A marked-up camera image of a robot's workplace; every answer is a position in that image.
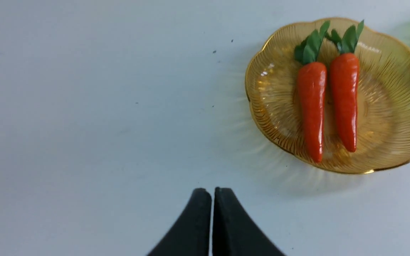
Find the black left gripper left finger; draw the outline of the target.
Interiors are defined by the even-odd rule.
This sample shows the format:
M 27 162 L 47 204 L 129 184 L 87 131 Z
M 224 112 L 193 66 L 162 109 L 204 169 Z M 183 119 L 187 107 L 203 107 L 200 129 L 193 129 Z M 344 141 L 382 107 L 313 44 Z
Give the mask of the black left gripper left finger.
M 196 188 L 181 215 L 149 256 L 208 256 L 212 199 Z

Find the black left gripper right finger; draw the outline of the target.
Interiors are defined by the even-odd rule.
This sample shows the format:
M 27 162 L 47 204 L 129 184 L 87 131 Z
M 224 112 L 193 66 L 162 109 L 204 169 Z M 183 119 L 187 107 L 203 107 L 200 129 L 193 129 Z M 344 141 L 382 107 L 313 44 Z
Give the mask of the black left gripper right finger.
M 215 188 L 213 256 L 283 256 L 242 207 L 231 188 Z

